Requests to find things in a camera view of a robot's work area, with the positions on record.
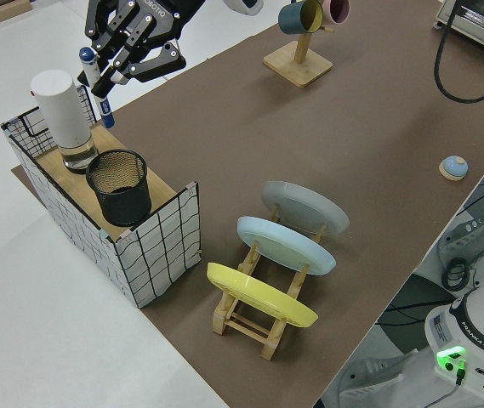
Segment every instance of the wooden mug tree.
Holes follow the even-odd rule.
[[[326,32],[332,28],[321,27]],[[266,55],[263,62],[299,88],[306,87],[332,70],[333,63],[309,49],[311,34],[300,34],[298,41]]]

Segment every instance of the wire grid basket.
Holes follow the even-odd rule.
[[[96,194],[104,218],[113,225],[137,224],[151,210],[147,165],[135,151],[99,153],[87,167],[87,183]]]
[[[87,89],[77,91],[89,125],[94,124]],[[37,162],[38,156],[56,147],[39,108],[5,122],[2,130],[54,221],[136,307],[161,296],[200,261],[196,182],[113,241]]]

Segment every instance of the yellow plate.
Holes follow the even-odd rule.
[[[298,300],[258,279],[218,263],[208,263],[208,279],[234,298],[297,327],[309,327],[317,314]]]

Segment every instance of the pink mug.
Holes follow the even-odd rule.
[[[342,24],[350,13],[350,0],[322,0],[323,24]]]

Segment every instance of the table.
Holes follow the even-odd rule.
[[[116,137],[174,190],[200,183],[202,262],[142,311],[230,406],[311,407],[484,174],[484,104],[455,104],[432,78],[438,6],[352,4],[333,35],[313,36],[310,48],[334,67],[308,88],[262,65],[292,40],[275,26],[116,113]],[[484,93],[484,48],[450,37],[442,81]],[[470,164],[461,182],[438,172],[451,154]],[[272,362],[253,340],[212,332],[220,292],[205,277],[207,262],[242,261],[236,221],[267,216],[259,193],[270,179],[325,195],[351,220],[322,242],[336,270],[299,295],[319,320],[289,327]],[[255,276],[290,280],[267,262]]]

